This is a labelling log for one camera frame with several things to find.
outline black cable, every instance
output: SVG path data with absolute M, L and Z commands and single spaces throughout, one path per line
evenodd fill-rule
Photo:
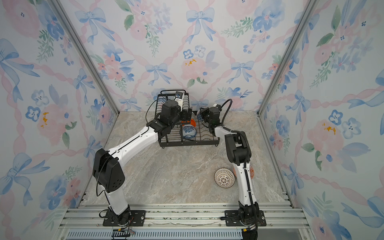
M 103 166 L 101 167 L 100 172 L 99 172 L 99 175 L 98 175 L 98 177 L 97 177 L 97 182 L 96 182 L 96 197 L 100 196 L 103 192 L 105 192 L 105 189 L 104 189 L 103 191 L 101 191 L 101 193 L 100 193 L 99 195 L 97 194 L 98 186 L 99 186 L 99 178 L 100 178 L 100 175 L 101 175 L 101 171 L 103 170 L 104 165 L 105 165 L 106 163 L 107 163 L 107 161 L 104 161 L 104 164 L 103 164 Z
M 147 112 L 146 112 L 146 114 L 145 114 L 145 121 L 147 121 L 147 123 L 148 123 L 148 120 L 147 120 L 147 114 L 148 114 L 148 111 L 149 111 L 149 109 L 152 107 L 153 103 L 156 102 L 156 101 L 157 101 L 157 99 L 151 103 L 151 105 L 149 106 L 149 108 L 148 108 L 148 110 L 147 110 Z
M 105 216 L 102 217 L 102 216 L 101 216 L 101 213 L 102 213 L 103 211 L 108 211 L 108 209 L 104 209 L 104 210 L 102 210 L 101 212 L 99 212 L 99 217 L 100 217 L 100 218 L 105 218 L 105 216 L 107 215 L 107 214 L 105 214 Z
M 229 109 L 230 109 L 231 106 L 232 106 L 232 102 L 233 102 L 232 99 L 228 99 L 228 100 L 225 101 L 224 104 L 220 107 L 220 111 L 221 111 L 221 109 L 224 107 L 224 105 L 225 105 L 227 102 L 229 102 L 229 101 L 230 101 L 229 106 L 228 106 L 227 110 L 225 111 L 225 114 L 224 114 L 224 116 L 223 116 L 223 120 L 221 121 L 221 125 L 222 125 L 222 126 L 224 126 L 224 119 L 225 119 L 225 116 L 227 115 Z

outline floral wallpaper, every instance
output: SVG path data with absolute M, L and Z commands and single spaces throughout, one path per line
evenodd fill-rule
M 384 239 L 382 10 L 320 0 L 263 115 L 317 240 Z
M 116 116 L 46 1 L 2 0 L 0 28 L 0 239 L 51 239 Z
M 61 3 L 121 111 L 145 111 L 163 89 L 186 89 L 195 109 L 232 98 L 257 110 L 307 0 Z

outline metal extrusion bar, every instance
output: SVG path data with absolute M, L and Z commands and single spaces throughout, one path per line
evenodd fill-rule
M 302 209 L 293 209 L 289 201 L 259 203 L 264 211 L 266 227 L 260 228 L 309 228 Z M 130 205 L 132 210 L 146 210 L 143 227 L 137 229 L 237 229 L 227 227 L 220 220 L 225 210 L 237 210 L 237 204 L 168 204 L 168 205 Z M 99 213 L 106 205 L 85 206 L 68 209 L 60 229 L 117 228 L 103 227 Z
M 292 39 L 291 39 L 287 49 L 285 50 L 285 52 L 281 58 L 281 63 L 279 64 L 279 66 L 276 70 L 275 77 L 273 78 L 273 81 L 271 82 L 271 84 L 269 85 L 269 87 L 265 93 L 265 96 L 263 98 L 263 102 L 260 105 L 260 108 L 258 110 L 259 116 L 262 116 L 263 112 L 265 111 L 265 109 L 268 105 L 269 99 L 273 95 L 275 88 L 279 82 L 279 79 L 283 74 L 284 69 L 288 65 L 288 62 L 289 62 L 293 52 L 295 51 L 298 40 L 300 40 L 300 37 L 302 36 L 304 30 L 307 28 L 307 25 L 308 25 L 308 23 L 312 17 L 312 13 L 315 10 L 317 3 L 318 3 L 318 0 L 309 0 L 308 1 L 308 5 L 303 11 L 303 15 L 301 16 L 300 22 L 297 25 L 297 28 L 292 35 Z
M 63 25 L 64 29 L 68 32 L 71 40 L 73 41 L 74 46 L 76 47 L 82 59 L 84 60 L 85 65 L 88 67 L 89 71 L 91 72 L 93 79 L 95 80 L 96 84 L 98 85 L 101 92 L 103 93 L 109 106 L 113 109 L 114 113 L 118 115 L 119 110 L 116 106 L 116 103 L 113 101 L 113 98 L 111 97 L 109 91 L 107 90 L 106 85 L 104 84 L 103 80 L 100 78 L 99 73 L 96 69 L 96 66 L 93 64 L 91 57 L 89 56 L 83 43 L 80 41 L 80 37 L 77 34 L 74 26 L 72 25 L 71 20 L 69 19 L 63 6 L 61 5 L 60 0 L 50 0 L 49 2 L 51 3 L 51 7 L 53 11 L 56 13 L 56 16 L 60 19 L 60 22 Z
M 277 163 L 277 159 L 276 159 L 276 156 L 275 154 L 273 153 L 273 150 L 272 150 L 272 147 L 271 147 L 271 144 L 269 144 L 269 138 L 266 134 L 266 131 L 265 131 L 265 128 L 264 128 L 264 125 L 263 125 L 263 122 L 261 121 L 261 119 L 259 117 L 256 117 L 256 120 L 257 120 L 257 123 L 259 124 L 260 126 L 260 130 L 261 130 L 261 133 L 263 135 L 263 139 L 264 139 L 264 142 L 266 144 L 266 147 L 268 149 L 268 152 L 269 152 L 269 155 L 271 157 L 271 160 L 272 160 L 272 164 L 273 164 L 273 168 L 275 169 L 275 172 L 276 172 L 276 176 L 277 176 L 277 179 L 280 183 L 280 186 L 281 188 L 283 189 L 283 191 L 286 192 L 286 194 L 288 195 L 288 198 L 289 199 L 292 199 L 292 196 L 290 194 L 290 192 L 288 191 L 288 186 L 286 185 L 285 181 L 284 181 L 284 178 L 283 178 L 283 175 L 281 174 L 281 169 L 279 168 L 279 165 Z

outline orange bowl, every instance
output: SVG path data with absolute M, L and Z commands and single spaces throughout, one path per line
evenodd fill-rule
M 181 121 L 181 123 L 185 123 L 184 125 L 191 124 L 192 126 L 196 127 L 196 122 L 195 120 L 191 119 L 191 121 Z

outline marble floor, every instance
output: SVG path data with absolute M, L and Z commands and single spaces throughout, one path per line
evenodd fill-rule
M 121 112 L 105 149 L 114 147 L 136 134 L 145 125 L 145 112 Z M 255 171 L 253 190 L 258 202 L 284 201 L 270 155 L 253 111 L 230 111 L 225 125 L 245 131 L 252 151 Z M 158 143 L 146 147 L 124 167 L 123 184 L 128 204 L 237 203 L 238 185 L 219 187 L 214 174 L 219 168 L 233 170 L 225 151 L 219 146 L 181 146 L 161 148 Z M 92 177 L 81 205 L 107 204 L 104 194 L 96 197 Z

